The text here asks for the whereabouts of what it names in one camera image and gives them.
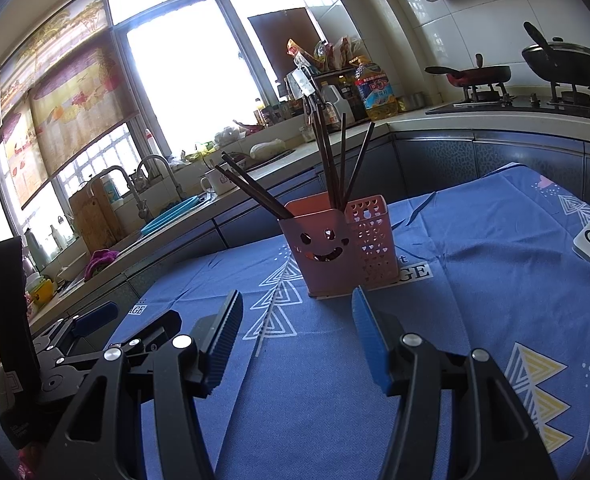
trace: wooden cutting board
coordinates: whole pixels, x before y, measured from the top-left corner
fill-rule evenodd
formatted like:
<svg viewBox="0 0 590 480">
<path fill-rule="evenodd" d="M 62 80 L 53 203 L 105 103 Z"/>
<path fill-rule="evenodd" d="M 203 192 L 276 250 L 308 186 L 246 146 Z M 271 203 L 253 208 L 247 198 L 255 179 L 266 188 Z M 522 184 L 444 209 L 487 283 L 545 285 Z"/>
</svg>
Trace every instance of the wooden cutting board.
<svg viewBox="0 0 590 480">
<path fill-rule="evenodd" d="M 89 253 L 109 249 L 126 237 L 120 220 L 110 207 L 102 181 L 92 184 L 94 196 L 88 195 L 88 184 L 68 200 L 77 232 L 86 242 Z"/>
</svg>

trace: pan handle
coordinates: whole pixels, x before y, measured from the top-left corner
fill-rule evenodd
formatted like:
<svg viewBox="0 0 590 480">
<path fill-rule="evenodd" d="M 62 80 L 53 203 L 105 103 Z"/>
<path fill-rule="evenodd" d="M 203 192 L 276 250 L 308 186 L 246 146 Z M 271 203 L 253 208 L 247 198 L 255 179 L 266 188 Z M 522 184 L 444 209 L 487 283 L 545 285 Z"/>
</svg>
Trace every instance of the pan handle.
<svg viewBox="0 0 590 480">
<path fill-rule="evenodd" d="M 548 59 L 555 65 L 557 64 L 557 54 L 553 48 L 548 44 L 544 35 L 539 31 L 535 25 L 530 22 L 524 22 L 524 28 L 532 40 L 537 43 L 548 56 Z"/>
<path fill-rule="evenodd" d="M 448 68 L 446 66 L 427 66 L 424 70 L 427 73 L 433 75 L 450 74 L 457 78 L 460 78 L 462 76 L 462 73 L 459 70 L 455 70 L 454 68 Z"/>
</svg>

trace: blue tablecloth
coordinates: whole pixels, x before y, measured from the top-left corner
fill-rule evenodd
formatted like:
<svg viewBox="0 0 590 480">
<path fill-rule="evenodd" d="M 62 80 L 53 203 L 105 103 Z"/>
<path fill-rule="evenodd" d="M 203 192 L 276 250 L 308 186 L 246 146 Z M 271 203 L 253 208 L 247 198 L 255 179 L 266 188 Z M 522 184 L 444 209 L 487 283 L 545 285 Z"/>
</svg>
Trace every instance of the blue tablecloth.
<svg viewBox="0 0 590 480">
<path fill-rule="evenodd" d="M 367 293 L 371 305 L 439 349 L 488 349 L 569 478 L 590 456 L 590 263 L 572 252 L 590 206 L 515 166 L 389 209 L 403 282 Z M 377 478 L 397 399 L 373 384 L 350 298 L 309 298 L 283 237 L 178 266 L 111 342 L 170 308 L 188 331 L 233 288 L 242 327 L 221 386 L 197 403 L 217 478 Z M 446 396 L 441 413 L 434 478 L 446 472 Z M 150 403 L 143 415 L 154 480 Z"/>
</svg>

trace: white plastic jug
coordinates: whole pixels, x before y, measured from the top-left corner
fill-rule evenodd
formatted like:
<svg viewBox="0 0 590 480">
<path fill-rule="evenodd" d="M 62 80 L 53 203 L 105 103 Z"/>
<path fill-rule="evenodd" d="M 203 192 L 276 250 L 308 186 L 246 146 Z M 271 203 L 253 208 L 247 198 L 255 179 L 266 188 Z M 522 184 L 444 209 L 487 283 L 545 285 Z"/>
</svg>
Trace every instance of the white plastic jug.
<svg viewBox="0 0 590 480">
<path fill-rule="evenodd" d="M 348 101 L 342 97 L 342 94 L 335 85 L 323 85 L 322 97 L 324 98 L 324 101 L 335 107 L 340 119 L 342 114 L 346 114 L 347 126 L 355 123 L 355 116 L 352 114 L 350 104 L 348 104 Z"/>
</svg>

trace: mug handle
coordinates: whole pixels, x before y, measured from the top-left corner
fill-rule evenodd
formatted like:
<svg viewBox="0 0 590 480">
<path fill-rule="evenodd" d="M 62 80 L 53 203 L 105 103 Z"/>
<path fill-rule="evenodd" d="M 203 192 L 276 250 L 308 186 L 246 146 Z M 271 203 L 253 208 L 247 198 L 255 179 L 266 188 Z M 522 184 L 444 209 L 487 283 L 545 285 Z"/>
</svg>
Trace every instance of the mug handle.
<svg viewBox="0 0 590 480">
<path fill-rule="evenodd" d="M 213 189 L 212 186 L 206 187 L 210 184 L 210 181 L 206 177 L 203 177 L 201 179 L 200 184 L 201 184 L 201 189 L 203 189 L 206 193 L 214 193 L 215 192 L 215 190 Z"/>
</svg>

